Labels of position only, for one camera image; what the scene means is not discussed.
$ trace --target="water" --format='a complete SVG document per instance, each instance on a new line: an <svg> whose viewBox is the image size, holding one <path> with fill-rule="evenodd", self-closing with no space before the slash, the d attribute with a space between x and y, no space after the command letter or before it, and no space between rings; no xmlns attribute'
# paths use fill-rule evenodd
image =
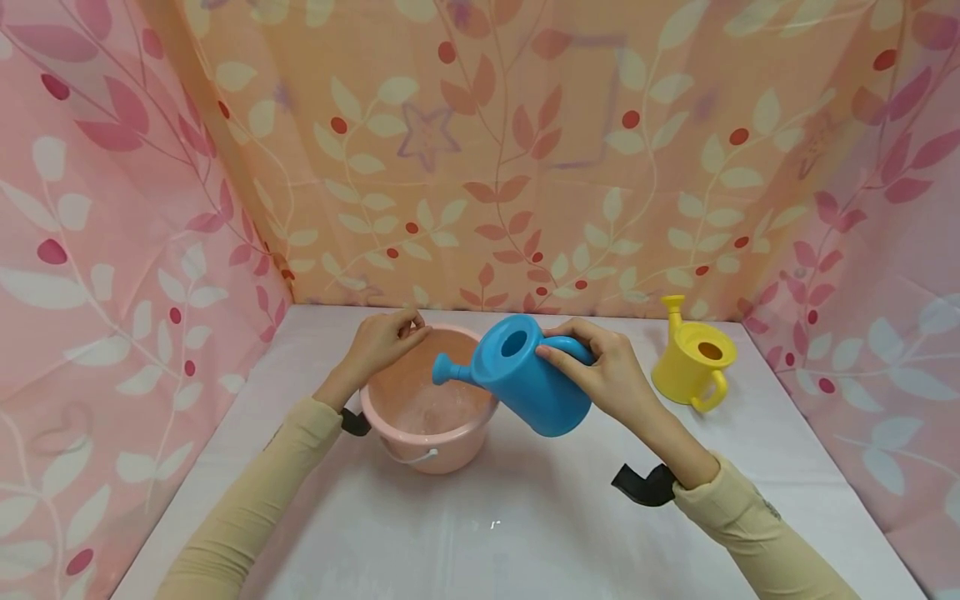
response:
<svg viewBox="0 0 960 600"><path fill-rule="evenodd" d="M451 381L418 388L406 399L392 425L415 435L435 435L466 425L482 409L476 391L465 383Z"/></svg>

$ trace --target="person's left hand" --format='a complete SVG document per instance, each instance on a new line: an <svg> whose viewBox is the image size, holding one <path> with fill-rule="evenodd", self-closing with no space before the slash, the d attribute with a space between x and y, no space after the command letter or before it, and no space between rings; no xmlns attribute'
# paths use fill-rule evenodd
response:
<svg viewBox="0 0 960 600"><path fill-rule="evenodd" d="M338 370L361 388L422 342L431 329L416 308L367 317L357 328Z"/></svg>

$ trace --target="star pattern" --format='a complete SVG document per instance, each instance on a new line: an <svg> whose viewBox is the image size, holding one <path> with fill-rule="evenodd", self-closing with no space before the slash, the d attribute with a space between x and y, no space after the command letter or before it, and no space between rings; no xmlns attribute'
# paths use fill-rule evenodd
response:
<svg viewBox="0 0 960 600"><path fill-rule="evenodd" d="M404 104L403 120L407 124L407 134L400 143L397 155L404 158L416 156L423 170L433 173L437 168L437 154L460 152L460 144L447 130L452 115L450 107L423 114L417 107Z"/></svg>

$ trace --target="pink curtain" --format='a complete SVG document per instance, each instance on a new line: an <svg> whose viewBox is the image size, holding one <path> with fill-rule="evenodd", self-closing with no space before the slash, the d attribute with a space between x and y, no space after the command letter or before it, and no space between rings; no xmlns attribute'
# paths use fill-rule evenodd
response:
<svg viewBox="0 0 960 600"><path fill-rule="evenodd" d="M904 562L931 595L956 600L960 9L940 8L952 14L907 12L895 50L916 62L882 91L857 91L858 143L739 305Z"/></svg>
<svg viewBox="0 0 960 600"><path fill-rule="evenodd" d="M102 599L289 296L136 6L0 3L0 80L0 597Z"/></svg>

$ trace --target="black wrist strap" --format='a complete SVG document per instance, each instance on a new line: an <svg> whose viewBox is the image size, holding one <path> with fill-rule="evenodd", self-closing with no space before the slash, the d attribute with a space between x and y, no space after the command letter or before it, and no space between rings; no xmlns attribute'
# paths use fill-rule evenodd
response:
<svg viewBox="0 0 960 600"><path fill-rule="evenodd" d="M340 428L351 436L362 438L370 433L370 422L363 413L354 415L349 408L340 411L340 416L344 418L340 423Z"/></svg>
<svg viewBox="0 0 960 600"><path fill-rule="evenodd" d="M666 465L658 465L650 474L640 477L632 468L624 465L611 481L611 485L628 498L642 506L663 506L673 500L673 484L677 481L673 471Z"/></svg>

